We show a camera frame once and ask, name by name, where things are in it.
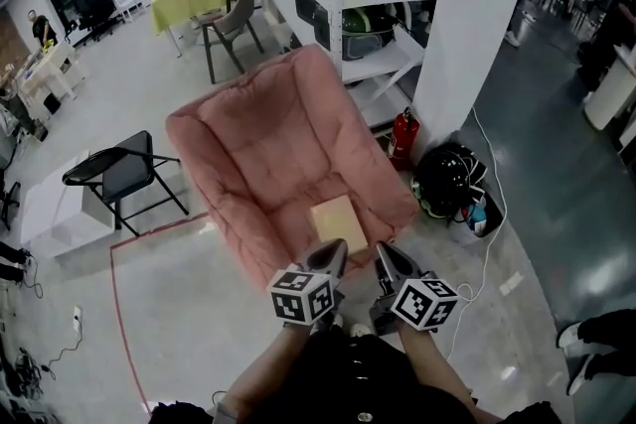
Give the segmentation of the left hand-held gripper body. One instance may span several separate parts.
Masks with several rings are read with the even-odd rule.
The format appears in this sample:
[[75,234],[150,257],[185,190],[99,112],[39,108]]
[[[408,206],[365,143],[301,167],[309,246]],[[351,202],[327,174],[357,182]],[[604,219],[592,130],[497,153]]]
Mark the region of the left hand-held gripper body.
[[343,299],[337,291],[343,275],[343,268],[309,270],[292,265],[278,270],[267,285],[275,317],[300,326],[325,320]]

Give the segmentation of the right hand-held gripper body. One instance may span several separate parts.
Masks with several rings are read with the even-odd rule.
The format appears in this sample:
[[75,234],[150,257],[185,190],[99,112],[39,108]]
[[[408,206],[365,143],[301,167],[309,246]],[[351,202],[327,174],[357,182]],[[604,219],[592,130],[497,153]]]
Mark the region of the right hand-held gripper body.
[[400,289],[389,290],[370,309],[372,330],[377,336],[393,334],[398,320],[416,331],[436,331],[457,308],[460,297],[443,279],[410,278]]

